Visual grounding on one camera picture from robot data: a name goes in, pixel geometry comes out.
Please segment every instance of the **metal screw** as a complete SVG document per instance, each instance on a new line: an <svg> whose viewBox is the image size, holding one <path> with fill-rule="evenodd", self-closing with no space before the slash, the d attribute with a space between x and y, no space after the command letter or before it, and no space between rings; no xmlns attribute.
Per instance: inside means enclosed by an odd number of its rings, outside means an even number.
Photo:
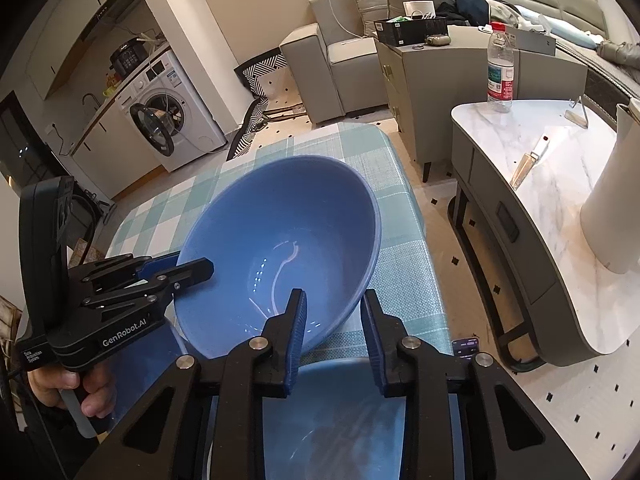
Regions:
<svg viewBox="0 0 640 480"><path fill-rule="evenodd" d="M180 368L180 370L188 370L191 368L196 362L196 359L191 355L181 355L175 360L175 365Z"/></svg>
<svg viewBox="0 0 640 480"><path fill-rule="evenodd" d="M254 350L263 350L267 348L269 340L265 337L258 336L249 340L249 346Z"/></svg>
<svg viewBox="0 0 640 480"><path fill-rule="evenodd" d="M494 358L485 352L480 352L476 354L476 363L484 367L491 366L494 364Z"/></svg>
<svg viewBox="0 0 640 480"><path fill-rule="evenodd" d="M421 344L422 344L422 341L420 341L417 337L414 337L412 335L408 335L407 337L402 338L402 346L404 346L405 348L408 348L409 350L415 350Z"/></svg>

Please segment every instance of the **checkered tablecloth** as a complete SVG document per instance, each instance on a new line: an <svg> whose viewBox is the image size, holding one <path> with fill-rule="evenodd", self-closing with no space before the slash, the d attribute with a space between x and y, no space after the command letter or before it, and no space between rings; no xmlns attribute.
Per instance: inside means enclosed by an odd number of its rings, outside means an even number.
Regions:
<svg viewBox="0 0 640 480"><path fill-rule="evenodd" d="M369 286L376 289L383 310L400 317L409 334L451 354L447 319L424 240L420 209L388 137L370 124L339 123L287 138L178 184L129 213L116 232L108 256L158 256L179 250L204 206L226 186L253 168L293 155L326 155L343 160L369 183L382 217L380 256ZM259 220L242 219L247 234L253 221ZM167 317L177 325L171 308ZM324 343L305 355L303 362L365 355L357 308Z"/></svg>

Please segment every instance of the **range hood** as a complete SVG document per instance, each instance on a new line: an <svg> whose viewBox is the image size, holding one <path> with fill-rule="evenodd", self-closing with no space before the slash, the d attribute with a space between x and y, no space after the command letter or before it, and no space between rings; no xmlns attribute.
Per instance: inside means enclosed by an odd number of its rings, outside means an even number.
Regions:
<svg viewBox="0 0 640 480"><path fill-rule="evenodd" d="M121 22L141 0L107 0L80 34L80 41L91 43Z"/></svg>

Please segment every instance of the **washing machine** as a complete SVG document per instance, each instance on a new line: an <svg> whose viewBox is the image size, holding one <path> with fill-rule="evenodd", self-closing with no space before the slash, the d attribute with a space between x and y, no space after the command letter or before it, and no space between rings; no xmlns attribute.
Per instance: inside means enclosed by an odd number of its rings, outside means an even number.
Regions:
<svg viewBox="0 0 640 480"><path fill-rule="evenodd" d="M226 143L172 50L149 62L116 102L167 171Z"/></svg>

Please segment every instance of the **white cable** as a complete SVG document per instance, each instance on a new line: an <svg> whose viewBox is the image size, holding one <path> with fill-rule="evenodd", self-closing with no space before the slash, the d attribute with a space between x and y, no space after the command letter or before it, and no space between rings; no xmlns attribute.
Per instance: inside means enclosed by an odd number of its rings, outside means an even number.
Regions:
<svg viewBox="0 0 640 480"><path fill-rule="evenodd" d="M332 15L334 16L335 23L337 23L338 25L340 25L340 28L341 28L344 32L346 32L346 33L348 33L348 34L351 34L352 36L355 36L356 38L360 38L360 39L364 38L364 36L358 36L357 34L354 34L354 33L353 33L353 32L351 32L350 30L347 30L346 28L344 28L344 27L342 26L342 23L340 23L340 22L338 21L338 18L337 18L337 16L335 15L335 12L334 12L334 6L332 6L332 4L331 4L331 0L329 0L329 8L331 9L331 13L332 13Z"/></svg>

